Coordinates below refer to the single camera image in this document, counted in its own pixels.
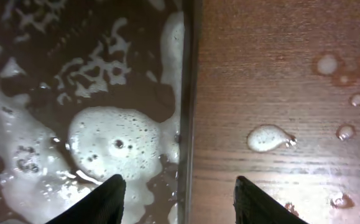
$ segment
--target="wood grain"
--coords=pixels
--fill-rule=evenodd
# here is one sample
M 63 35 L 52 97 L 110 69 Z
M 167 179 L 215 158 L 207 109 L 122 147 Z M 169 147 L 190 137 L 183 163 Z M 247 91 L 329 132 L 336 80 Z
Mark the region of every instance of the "wood grain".
M 234 180 L 245 175 L 308 223 L 360 223 L 360 0 L 204 1 L 195 115 L 192 223 L 234 223 Z M 347 87 L 313 72 L 334 52 Z M 336 137 L 348 123 L 349 141 Z M 276 124 L 295 147 L 259 154 L 248 133 Z M 344 192 L 353 208 L 335 209 Z

